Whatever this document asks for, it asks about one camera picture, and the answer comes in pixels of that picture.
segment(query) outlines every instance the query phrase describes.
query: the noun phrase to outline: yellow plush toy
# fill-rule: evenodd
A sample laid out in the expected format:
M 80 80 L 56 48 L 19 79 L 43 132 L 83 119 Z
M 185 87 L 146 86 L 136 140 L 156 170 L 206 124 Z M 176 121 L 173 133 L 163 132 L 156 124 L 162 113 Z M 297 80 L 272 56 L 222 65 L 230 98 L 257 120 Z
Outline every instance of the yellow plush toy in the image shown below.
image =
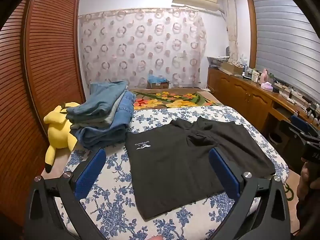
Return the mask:
M 69 133 L 72 123 L 66 119 L 66 109 L 74 106 L 79 106 L 79 104 L 72 102 L 57 106 L 43 119 L 44 123 L 49 124 L 48 139 L 50 145 L 45 154 L 44 166 L 47 173 L 52 169 L 56 149 L 69 147 L 69 150 L 72 151 L 77 143 L 76 137 Z

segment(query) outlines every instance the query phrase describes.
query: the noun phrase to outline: stack of folded clothes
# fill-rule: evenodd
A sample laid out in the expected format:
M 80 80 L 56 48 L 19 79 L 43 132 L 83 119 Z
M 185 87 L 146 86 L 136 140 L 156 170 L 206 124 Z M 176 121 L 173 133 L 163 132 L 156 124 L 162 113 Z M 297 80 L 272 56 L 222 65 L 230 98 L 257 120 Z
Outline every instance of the stack of folded clothes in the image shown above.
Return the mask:
M 87 149 L 123 142 L 135 97 L 125 81 L 91 83 L 90 98 L 67 109 L 70 133 Z

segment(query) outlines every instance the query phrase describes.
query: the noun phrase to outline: floral blanket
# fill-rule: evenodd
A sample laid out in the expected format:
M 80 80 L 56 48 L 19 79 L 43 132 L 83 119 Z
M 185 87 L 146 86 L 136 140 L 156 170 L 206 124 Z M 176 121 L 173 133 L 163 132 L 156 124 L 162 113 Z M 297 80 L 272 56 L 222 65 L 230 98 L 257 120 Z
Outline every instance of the floral blanket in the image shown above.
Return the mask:
M 135 110 L 222 105 L 213 95 L 201 89 L 139 89 L 131 91 L 137 95 L 134 103 Z
M 143 132 L 168 124 L 172 119 L 178 117 L 194 122 L 199 116 L 220 122 L 235 121 L 236 124 L 243 124 L 263 152 L 272 160 L 276 173 L 282 181 L 287 179 L 288 166 L 276 150 L 246 119 L 228 106 L 134 111 L 130 131 Z M 107 239 L 147 240 L 158 234 L 163 235 L 166 240 L 208 239 L 234 204 L 234 200 L 222 193 L 179 207 L 152 220 L 144 221 L 135 206 L 130 163 L 124 143 L 106 147 L 105 150 L 107 153 L 106 164 L 88 197 L 80 202 Z M 73 171 L 79 162 L 86 159 L 87 154 L 88 151 L 77 144 L 70 155 L 65 171 Z M 56 198 L 56 203 L 67 229 L 76 234 L 61 199 Z M 257 198 L 252 203 L 250 212 L 257 208 L 258 203 L 259 199 Z

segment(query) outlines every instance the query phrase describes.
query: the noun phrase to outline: pink bottle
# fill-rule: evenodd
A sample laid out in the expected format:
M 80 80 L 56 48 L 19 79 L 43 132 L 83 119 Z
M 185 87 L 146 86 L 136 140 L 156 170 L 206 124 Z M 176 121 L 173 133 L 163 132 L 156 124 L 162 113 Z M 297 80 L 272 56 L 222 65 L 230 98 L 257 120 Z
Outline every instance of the pink bottle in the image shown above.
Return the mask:
M 261 85 L 265 83 L 267 79 L 268 79 L 268 72 L 267 72 L 267 69 L 265 68 L 260 76 L 259 84 Z

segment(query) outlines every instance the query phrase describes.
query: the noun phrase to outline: wooden louvered door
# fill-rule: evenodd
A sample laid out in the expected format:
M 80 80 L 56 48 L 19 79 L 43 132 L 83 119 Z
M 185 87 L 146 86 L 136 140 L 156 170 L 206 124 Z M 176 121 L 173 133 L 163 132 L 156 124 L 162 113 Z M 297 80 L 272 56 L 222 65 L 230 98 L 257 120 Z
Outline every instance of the wooden louvered door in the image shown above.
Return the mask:
M 26 1 L 0 31 L 0 212 L 19 225 L 48 147 L 24 79 L 20 42 Z
M 84 102 L 77 51 L 79 0 L 31 0 L 26 66 L 41 119 L 57 105 Z

